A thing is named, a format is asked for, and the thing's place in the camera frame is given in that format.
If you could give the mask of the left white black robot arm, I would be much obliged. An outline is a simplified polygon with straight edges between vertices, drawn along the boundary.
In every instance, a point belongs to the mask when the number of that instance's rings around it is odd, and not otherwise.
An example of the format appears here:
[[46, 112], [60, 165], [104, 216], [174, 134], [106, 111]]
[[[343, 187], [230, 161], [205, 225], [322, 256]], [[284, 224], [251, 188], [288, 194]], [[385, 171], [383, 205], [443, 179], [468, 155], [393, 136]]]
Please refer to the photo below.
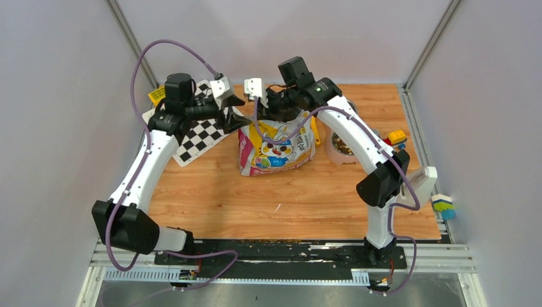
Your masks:
[[199, 83], [189, 74], [172, 74], [164, 90], [164, 98], [144, 122], [146, 137], [133, 165], [108, 200], [95, 202], [91, 214], [107, 247], [144, 255], [171, 251], [178, 263], [189, 264], [196, 255], [193, 234], [159, 226], [148, 215], [151, 197], [166, 164], [195, 123], [214, 120], [218, 129], [232, 132], [246, 122], [232, 109], [244, 102], [223, 74]]

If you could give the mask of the yellow plastic scoop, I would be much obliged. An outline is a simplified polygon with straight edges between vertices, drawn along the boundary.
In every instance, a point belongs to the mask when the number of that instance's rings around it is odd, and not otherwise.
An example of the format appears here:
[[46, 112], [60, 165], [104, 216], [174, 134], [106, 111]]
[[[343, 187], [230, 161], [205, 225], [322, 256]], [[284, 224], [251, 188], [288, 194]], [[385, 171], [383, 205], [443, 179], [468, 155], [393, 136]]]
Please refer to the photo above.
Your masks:
[[315, 145], [316, 146], [321, 145], [320, 134], [319, 134], [319, 131], [318, 131], [318, 127], [317, 127], [317, 124], [316, 124], [316, 118], [315, 117], [311, 118], [311, 130], [312, 130], [312, 132], [314, 134]]

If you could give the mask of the pet food bag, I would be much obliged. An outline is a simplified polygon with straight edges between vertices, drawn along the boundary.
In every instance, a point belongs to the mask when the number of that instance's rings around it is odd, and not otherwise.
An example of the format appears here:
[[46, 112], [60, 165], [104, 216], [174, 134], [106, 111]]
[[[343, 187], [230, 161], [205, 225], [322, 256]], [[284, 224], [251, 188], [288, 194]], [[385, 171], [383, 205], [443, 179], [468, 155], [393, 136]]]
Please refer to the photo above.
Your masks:
[[316, 140], [307, 111], [290, 122], [260, 120], [238, 130], [240, 173], [256, 176], [295, 169], [313, 159]]

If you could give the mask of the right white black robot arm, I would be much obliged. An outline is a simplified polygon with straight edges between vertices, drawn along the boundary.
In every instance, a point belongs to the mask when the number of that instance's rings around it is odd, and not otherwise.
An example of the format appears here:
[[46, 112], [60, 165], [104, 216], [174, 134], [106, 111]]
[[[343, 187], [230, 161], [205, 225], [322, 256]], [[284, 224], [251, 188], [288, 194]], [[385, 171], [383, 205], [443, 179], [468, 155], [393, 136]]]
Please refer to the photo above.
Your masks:
[[286, 85], [284, 93], [276, 101], [270, 100], [267, 93], [255, 95], [255, 106], [286, 105], [309, 111], [353, 152], [366, 173], [356, 185], [357, 194], [368, 206], [365, 240], [369, 246], [365, 258], [373, 267], [381, 267], [389, 261], [390, 248], [396, 243], [391, 230], [392, 204], [406, 179], [409, 154], [405, 150], [395, 151], [376, 136], [351, 108], [339, 86], [328, 77], [316, 80], [300, 56], [282, 62], [279, 71]]

